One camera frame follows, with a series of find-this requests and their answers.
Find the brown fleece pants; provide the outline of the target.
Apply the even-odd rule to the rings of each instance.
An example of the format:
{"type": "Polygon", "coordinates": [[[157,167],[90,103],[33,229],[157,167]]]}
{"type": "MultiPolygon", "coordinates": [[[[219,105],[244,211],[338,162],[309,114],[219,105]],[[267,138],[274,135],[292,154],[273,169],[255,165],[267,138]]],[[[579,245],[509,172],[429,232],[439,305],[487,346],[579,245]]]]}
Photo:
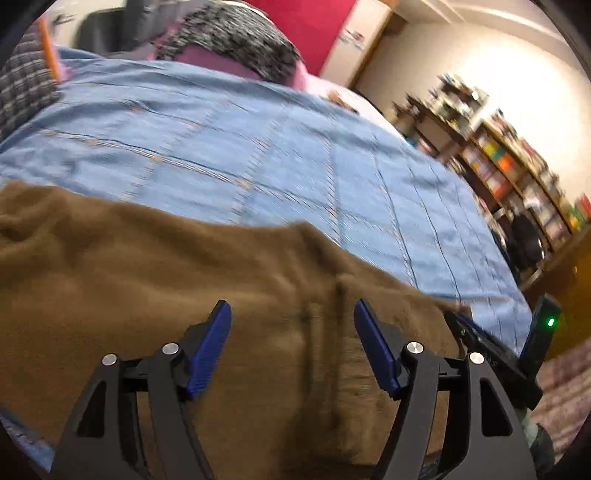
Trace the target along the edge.
{"type": "Polygon", "coordinates": [[[101,359],[214,351],[190,417],[219,479],[366,479],[399,405],[353,310],[436,355],[460,345],[431,297],[308,223],[242,227],[11,181],[1,190],[1,403],[57,441],[101,359]]]}

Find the black office chair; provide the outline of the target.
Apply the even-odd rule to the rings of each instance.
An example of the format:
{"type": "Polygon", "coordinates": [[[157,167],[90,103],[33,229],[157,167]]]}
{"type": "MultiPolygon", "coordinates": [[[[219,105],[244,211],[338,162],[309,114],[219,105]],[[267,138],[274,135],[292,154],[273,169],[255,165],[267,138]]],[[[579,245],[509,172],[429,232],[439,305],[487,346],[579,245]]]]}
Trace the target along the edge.
{"type": "Polygon", "coordinates": [[[548,249],[542,229],[531,209],[513,211],[500,208],[493,214],[490,228],[494,241],[506,261],[516,284],[521,287],[538,272],[548,249]]]}

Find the wooden bookshelf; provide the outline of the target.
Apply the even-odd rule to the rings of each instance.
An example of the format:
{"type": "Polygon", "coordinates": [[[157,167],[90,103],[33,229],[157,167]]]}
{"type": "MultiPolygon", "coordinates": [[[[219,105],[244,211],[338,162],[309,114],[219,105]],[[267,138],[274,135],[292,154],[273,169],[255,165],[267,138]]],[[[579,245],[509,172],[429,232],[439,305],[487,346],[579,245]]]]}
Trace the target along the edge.
{"type": "Polygon", "coordinates": [[[570,247],[586,225],[545,159],[496,111],[474,129],[453,158],[485,211],[531,209],[548,249],[544,263],[570,247]]]}

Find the blue patterned bedspread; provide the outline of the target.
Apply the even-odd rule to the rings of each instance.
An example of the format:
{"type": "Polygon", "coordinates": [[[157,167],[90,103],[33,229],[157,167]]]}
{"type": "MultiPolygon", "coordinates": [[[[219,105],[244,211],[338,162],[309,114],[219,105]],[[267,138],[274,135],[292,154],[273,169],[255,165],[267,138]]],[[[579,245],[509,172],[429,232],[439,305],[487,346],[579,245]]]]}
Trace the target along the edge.
{"type": "Polygon", "coordinates": [[[1,141],[1,403],[51,441],[100,357],[228,300],[194,420],[221,479],[355,475],[396,407],[353,303],[451,354],[436,301],[521,351],[532,313],[464,181],[318,97],[66,52],[58,100],[1,141]]]}

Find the wooden side shelf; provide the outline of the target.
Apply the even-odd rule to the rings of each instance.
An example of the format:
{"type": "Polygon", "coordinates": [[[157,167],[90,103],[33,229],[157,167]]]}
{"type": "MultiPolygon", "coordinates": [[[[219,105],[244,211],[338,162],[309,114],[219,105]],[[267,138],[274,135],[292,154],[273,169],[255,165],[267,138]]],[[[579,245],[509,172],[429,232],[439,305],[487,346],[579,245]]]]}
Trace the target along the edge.
{"type": "Polygon", "coordinates": [[[466,145],[489,94],[455,74],[438,80],[425,99],[407,93],[403,105],[393,103],[393,125],[417,150],[446,163],[466,145]]]}

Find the pink pillow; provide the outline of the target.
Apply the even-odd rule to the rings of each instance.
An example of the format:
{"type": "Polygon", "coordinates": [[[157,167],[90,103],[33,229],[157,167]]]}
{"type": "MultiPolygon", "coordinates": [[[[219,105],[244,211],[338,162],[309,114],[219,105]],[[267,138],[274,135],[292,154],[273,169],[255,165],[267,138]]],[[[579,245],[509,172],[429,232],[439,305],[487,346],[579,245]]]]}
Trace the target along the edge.
{"type": "Polygon", "coordinates": [[[153,58],[308,92],[310,75],[294,43],[269,23],[202,23],[187,18],[154,44],[153,58]]]}

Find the leopard print blanket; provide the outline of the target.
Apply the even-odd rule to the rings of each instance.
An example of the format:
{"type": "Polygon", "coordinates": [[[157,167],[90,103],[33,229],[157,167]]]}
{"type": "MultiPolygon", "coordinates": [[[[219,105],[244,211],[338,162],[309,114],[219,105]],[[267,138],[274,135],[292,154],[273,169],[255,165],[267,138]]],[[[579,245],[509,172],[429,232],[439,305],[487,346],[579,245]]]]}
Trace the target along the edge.
{"type": "Polygon", "coordinates": [[[263,81],[287,84],[301,54],[262,11],[239,1],[209,1],[186,14],[155,45],[162,61],[201,60],[204,53],[237,63],[263,81]]]}

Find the plaid cloth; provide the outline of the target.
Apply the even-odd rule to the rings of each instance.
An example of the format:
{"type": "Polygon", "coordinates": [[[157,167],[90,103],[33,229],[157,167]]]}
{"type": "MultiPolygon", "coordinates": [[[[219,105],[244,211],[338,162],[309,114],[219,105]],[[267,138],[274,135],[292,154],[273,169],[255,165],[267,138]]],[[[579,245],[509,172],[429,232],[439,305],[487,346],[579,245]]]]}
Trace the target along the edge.
{"type": "Polygon", "coordinates": [[[1,140],[59,99],[56,56],[37,20],[1,69],[1,140]]]}

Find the red headboard panel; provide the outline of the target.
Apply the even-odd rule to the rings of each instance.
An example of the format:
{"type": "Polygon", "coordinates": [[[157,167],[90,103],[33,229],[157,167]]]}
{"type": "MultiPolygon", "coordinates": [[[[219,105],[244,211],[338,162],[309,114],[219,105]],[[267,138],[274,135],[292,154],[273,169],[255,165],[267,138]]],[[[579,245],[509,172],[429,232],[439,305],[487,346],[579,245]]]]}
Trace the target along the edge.
{"type": "Polygon", "coordinates": [[[308,72],[318,75],[356,0],[252,0],[300,51],[308,72]]]}

